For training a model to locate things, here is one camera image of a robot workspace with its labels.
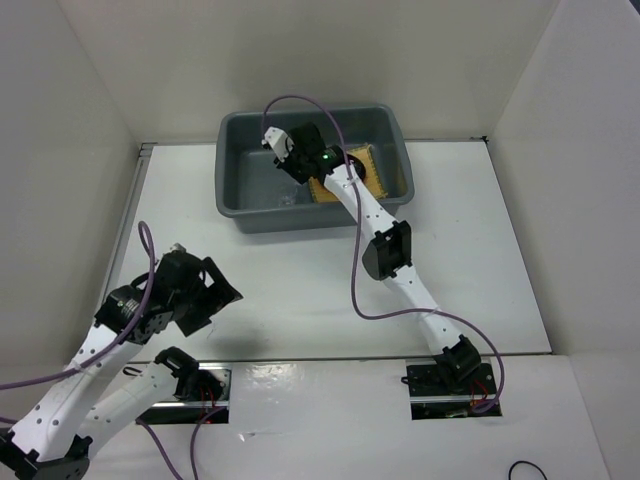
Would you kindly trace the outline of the black round plate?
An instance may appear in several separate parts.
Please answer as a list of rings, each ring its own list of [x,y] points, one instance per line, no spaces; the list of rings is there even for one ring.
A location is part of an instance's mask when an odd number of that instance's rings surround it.
[[[362,160],[354,155],[347,155],[347,184],[365,183],[367,179],[367,169]]]

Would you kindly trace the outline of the woven bamboo mat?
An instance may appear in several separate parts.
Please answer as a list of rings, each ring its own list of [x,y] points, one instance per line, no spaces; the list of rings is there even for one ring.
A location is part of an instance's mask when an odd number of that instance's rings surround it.
[[[386,198],[388,192],[381,182],[379,171],[375,164],[373,146],[367,143],[358,147],[349,148],[348,155],[362,163],[364,173],[359,174],[359,176],[373,196],[376,199]],[[309,179],[309,188],[315,203],[332,203],[338,201],[338,198],[315,178]]]

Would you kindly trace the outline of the clear plastic cup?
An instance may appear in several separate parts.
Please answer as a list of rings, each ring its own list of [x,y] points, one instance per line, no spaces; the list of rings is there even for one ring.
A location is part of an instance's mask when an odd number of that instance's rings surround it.
[[[277,208],[294,206],[299,201],[299,189],[294,185],[281,185],[274,190],[273,198]]]

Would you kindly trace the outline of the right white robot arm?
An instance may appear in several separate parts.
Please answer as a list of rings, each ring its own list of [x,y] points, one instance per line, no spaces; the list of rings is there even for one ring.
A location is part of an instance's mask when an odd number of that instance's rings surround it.
[[[275,153],[277,168],[301,184],[318,186],[344,206],[359,228],[364,270],[406,302],[401,313],[415,316],[441,387],[450,393],[463,391],[480,367],[481,356],[422,282],[412,259],[411,226],[381,205],[382,187],[371,148],[346,151],[338,145],[328,146],[313,123],[290,131],[270,127],[262,145]]]

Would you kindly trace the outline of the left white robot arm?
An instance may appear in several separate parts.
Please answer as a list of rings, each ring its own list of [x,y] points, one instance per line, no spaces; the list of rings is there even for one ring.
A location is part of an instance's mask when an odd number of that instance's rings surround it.
[[[184,336],[242,295],[215,262],[186,251],[112,290],[70,364],[46,394],[1,432],[1,462],[19,479],[80,479],[98,451],[155,403],[212,401],[214,378],[177,347],[160,351],[128,384],[104,393],[115,377],[169,324]]]

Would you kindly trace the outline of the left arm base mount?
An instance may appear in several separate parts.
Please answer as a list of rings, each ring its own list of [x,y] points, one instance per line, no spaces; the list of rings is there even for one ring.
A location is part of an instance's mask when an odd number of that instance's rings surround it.
[[[170,397],[154,404],[143,415],[150,425],[227,424],[231,390],[231,370],[203,368],[186,397]]]

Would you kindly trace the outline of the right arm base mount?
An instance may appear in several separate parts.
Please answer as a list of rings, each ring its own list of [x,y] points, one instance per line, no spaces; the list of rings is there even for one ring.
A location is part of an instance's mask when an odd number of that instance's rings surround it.
[[[486,412],[474,408],[491,401],[497,392],[493,369],[483,362],[460,386],[449,390],[440,378],[435,363],[409,363],[400,381],[407,386],[411,417],[416,420],[446,420],[500,417],[496,403]]]

